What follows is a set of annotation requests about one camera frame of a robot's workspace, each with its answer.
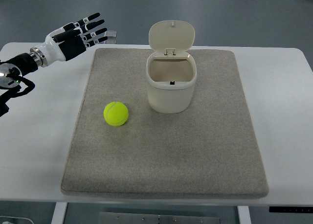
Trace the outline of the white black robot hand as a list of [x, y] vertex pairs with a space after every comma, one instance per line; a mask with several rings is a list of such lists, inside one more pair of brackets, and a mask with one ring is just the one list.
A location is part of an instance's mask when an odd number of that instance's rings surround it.
[[43, 43], [30, 49], [29, 55], [38, 66], [46, 67], [56, 61], [69, 61], [106, 41], [107, 28], [101, 27], [105, 21], [95, 20], [99, 16], [100, 13], [95, 13], [50, 32]]

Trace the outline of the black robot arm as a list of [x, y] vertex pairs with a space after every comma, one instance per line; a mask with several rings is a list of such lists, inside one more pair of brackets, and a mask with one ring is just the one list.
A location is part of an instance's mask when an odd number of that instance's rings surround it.
[[0, 63], [0, 88], [5, 90], [0, 96], [1, 116], [9, 112], [7, 102], [11, 98], [27, 95], [34, 90], [35, 84], [25, 76], [38, 70], [38, 60], [34, 53], [23, 53]]

